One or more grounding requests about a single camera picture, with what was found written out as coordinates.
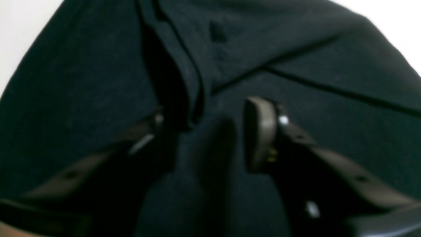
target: white wall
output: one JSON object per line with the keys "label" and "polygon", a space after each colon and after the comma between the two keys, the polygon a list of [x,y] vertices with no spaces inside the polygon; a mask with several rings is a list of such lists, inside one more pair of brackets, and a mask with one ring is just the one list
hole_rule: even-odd
{"label": "white wall", "polygon": [[[63,0],[0,0],[0,95]],[[421,0],[332,0],[368,17],[421,73]]]}

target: white background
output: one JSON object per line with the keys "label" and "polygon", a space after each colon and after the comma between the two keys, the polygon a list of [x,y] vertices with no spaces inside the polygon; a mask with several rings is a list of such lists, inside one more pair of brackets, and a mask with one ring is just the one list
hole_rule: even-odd
{"label": "white background", "polygon": [[[421,73],[421,0],[332,0],[368,17]],[[62,0],[0,0],[0,95]]]}

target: dark fabric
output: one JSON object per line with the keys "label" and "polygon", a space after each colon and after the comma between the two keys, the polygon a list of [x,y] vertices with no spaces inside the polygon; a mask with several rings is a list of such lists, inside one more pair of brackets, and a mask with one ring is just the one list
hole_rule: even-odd
{"label": "dark fabric", "polygon": [[[366,18],[326,0],[65,0],[0,101],[0,197],[161,103],[191,129],[135,236],[290,236],[270,178],[245,171],[242,107],[253,95],[284,103],[322,146],[421,198],[420,77]],[[236,136],[216,129],[221,119]],[[215,140],[236,144],[226,168],[209,162],[220,146],[204,144]]]}

